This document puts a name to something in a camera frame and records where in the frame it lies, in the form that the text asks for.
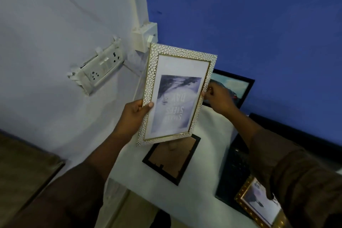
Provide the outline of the brown wooden furniture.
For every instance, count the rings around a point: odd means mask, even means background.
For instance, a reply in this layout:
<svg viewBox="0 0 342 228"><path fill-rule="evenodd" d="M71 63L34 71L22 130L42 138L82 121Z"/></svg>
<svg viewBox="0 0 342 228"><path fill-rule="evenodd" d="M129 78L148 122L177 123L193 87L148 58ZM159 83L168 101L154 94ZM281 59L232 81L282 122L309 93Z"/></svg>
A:
<svg viewBox="0 0 342 228"><path fill-rule="evenodd" d="M0 132L0 228L27 207L64 165L59 156Z"/></svg>

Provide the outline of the person's left hand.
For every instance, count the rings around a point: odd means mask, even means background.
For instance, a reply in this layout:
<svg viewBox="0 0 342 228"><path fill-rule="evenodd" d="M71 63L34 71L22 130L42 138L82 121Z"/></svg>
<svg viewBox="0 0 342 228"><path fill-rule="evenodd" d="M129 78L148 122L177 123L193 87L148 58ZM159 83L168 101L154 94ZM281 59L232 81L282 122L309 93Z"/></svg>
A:
<svg viewBox="0 0 342 228"><path fill-rule="evenodd" d="M128 143L133 135L138 132L145 115L137 113L137 102L143 102L143 100L135 100L125 105L112 133L115 139Z"/></svg>

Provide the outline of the person's left forearm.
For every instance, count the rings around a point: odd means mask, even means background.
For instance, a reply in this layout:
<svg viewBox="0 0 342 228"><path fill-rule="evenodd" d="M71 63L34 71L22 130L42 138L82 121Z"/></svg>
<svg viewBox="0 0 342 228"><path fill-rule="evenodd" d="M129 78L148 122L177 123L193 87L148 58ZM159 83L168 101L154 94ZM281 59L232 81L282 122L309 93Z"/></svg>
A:
<svg viewBox="0 0 342 228"><path fill-rule="evenodd" d="M105 182L135 133L113 131L85 161L50 183L3 228L95 228Z"/></svg>

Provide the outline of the person's right hand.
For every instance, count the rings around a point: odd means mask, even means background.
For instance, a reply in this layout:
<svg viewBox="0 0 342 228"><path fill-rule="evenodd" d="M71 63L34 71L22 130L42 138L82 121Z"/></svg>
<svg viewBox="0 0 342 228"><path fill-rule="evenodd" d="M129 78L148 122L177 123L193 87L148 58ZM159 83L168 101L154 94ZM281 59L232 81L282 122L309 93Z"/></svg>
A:
<svg viewBox="0 0 342 228"><path fill-rule="evenodd" d="M230 93L225 87L217 84L216 82L210 81L207 91L213 92L213 98L209 104L215 112L228 118L230 115L238 111L236 105L233 103Z"/></svg>

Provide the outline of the black frame with car picture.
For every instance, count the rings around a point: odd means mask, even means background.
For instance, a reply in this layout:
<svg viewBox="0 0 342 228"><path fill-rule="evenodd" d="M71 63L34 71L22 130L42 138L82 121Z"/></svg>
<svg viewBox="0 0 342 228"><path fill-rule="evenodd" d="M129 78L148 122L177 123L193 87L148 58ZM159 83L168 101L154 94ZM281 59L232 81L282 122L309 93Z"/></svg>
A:
<svg viewBox="0 0 342 228"><path fill-rule="evenodd" d="M241 108L243 102L248 96L255 80L247 77L232 74L226 71L214 69L211 75L211 81L225 87L237 108Z"/></svg>

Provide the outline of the person's right forearm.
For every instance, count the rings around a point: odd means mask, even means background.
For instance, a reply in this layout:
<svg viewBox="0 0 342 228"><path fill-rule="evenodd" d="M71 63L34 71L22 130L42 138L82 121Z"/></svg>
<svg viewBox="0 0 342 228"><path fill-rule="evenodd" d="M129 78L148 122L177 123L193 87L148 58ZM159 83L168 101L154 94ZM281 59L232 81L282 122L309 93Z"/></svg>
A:
<svg viewBox="0 0 342 228"><path fill-rule="evenodd" d="M302 147L264 129L236 107L221 112L249 148L251 173L293 228L342 228L342 175Z"/></svg>

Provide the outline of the black laptop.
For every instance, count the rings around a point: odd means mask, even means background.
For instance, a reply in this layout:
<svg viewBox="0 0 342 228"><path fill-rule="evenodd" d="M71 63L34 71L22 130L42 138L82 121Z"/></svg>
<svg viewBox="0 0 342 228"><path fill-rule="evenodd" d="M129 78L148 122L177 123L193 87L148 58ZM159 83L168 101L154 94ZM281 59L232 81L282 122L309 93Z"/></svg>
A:
<svg viewBox="0 0 342 228"><path fill-rule="evenodd" d="M302 146L330 169L335 171L342 169L342 145L334 144L261 115L251 113L249 117L265 129ZM230 147L226 150L220 167L220 181L215 197L252 219L234 200L234 197L250 176L248 154L249 149L237 130L234 129Z"/></svg>

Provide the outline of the white pebbled picture frame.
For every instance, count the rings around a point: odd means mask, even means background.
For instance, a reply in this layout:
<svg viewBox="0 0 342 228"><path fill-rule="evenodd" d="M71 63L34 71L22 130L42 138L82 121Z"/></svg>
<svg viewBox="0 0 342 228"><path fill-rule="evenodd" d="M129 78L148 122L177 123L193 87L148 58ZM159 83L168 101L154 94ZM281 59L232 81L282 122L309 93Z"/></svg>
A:
<svg viewBox="0 0 342 228"><path fill-rule="evenodd" d="M148 56L144 116L136 146L190 137L208 88L217 55L152 43Z"/></svg>

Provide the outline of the white junction box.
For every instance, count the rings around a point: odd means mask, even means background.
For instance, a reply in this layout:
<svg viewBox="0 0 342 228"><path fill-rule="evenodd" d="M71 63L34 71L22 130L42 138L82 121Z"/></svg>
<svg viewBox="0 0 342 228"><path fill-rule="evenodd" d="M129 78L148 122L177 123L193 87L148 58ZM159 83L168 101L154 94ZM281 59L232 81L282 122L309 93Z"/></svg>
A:
<svg viewBox="0 0 342 228"><path fill-rule="evenodd" d="M148 22L131 33L132 47L134 50L146 53L152 43L158 43L157 23Z"/></svg>

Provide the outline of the gold ornate picture frame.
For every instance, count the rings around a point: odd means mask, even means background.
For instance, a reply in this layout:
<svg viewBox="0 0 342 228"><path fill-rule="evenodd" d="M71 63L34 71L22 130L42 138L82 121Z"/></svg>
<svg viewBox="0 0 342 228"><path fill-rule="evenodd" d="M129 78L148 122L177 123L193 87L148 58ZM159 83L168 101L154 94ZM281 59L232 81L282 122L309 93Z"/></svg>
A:
<svg viewBox="0 0 342 228"><path fill-rule="evenodd" d="M259 228L292 228L279 202L269 200L266 189L250 175L234 200L240 205Z"/></svg>

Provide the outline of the white wall socket panel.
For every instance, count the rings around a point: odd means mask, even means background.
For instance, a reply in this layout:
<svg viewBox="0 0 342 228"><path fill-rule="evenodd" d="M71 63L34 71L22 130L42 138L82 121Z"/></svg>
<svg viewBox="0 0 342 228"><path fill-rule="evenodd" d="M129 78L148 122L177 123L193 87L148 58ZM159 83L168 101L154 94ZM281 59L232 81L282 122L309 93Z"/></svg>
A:
<svg viewBox="0 0 342 228"><path fill-rule="evenodd" d="M96 48L96 55L83 66L71 69L67 77L91 95L125 61L126 52L121 38L113 36L107 48Z"/></svg>

